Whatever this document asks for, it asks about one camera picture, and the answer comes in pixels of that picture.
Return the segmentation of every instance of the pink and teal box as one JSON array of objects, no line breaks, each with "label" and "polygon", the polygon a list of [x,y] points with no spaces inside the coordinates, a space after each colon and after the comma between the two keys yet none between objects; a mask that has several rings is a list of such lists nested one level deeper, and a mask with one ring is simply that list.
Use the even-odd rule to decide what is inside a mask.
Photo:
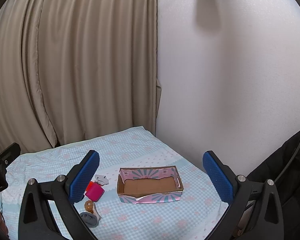
[{"label": "pink and teal box", "polygon": [[180,200],[183,185],[176,166],[120,168],[117,193],[123,203]]}]

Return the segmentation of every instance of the blue rubber pad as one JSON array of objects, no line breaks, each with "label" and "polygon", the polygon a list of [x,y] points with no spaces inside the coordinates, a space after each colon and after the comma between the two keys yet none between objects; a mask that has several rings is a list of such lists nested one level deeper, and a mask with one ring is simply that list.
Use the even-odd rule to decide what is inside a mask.
[{"label": "blue rubber pad", "polygon": [[220,167],[208,152],[203,154],[202,161],[203,167],[210,177],[221,200],[231,204],[233,201],[233,186],[226,175],[222,172]]},{"label": "blue rubber pad", "polygon": [[75,177],[70,185],[69,189],[69,201],[70,203],[77,203],[82,200],[82,196],[91,181],[93,175],[98,169],[100,164],[99,154],[94,151],[94,153],[87,160],[85,165],[79,171],[78,175]]}]

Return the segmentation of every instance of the brown cardboard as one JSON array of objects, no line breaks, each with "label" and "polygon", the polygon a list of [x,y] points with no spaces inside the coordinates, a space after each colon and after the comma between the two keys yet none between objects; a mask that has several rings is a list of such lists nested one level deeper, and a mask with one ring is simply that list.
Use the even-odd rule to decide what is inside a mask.
[{"label": "brown cardboard", "polygon": [[[143,169],[162,169],[174,167],[178,175],[180,188],[177,188],[173,177],[162,179],[126,179],[125,184],[122,182],[121,176],[118,176],[117,193],[120,195],[140,198],[155,193],[168,193],[183,191],[183,185],[176,166],[149,167]],[[140,168],[120,168],[124,170],[138,170]]]}]

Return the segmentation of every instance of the beige curtain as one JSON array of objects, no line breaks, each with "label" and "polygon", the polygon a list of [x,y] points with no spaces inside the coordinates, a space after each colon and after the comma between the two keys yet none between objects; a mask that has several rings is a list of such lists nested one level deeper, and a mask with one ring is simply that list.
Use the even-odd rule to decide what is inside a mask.
[{"label": "beige curtain", "polygon": [[0,10],[0,151],[143,125],[154,133],[156,0],[7,0]]}]

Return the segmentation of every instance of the blue gripper pad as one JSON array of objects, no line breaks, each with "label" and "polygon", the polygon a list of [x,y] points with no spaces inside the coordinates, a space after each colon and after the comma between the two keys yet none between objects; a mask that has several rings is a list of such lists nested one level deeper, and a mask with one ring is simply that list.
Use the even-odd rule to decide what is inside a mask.
[{"label": "blue gripper pad", "polygon": [[233,186],[209,152],[203,154],[203,167],[223,202],[233,201]]},{"label": "blue gripper pad", "polygon": [[84,192],[100,164],[99,153],[90,150],[80,164],[75,165],[68,173],[69,201],[71,204],[82,200]]}]

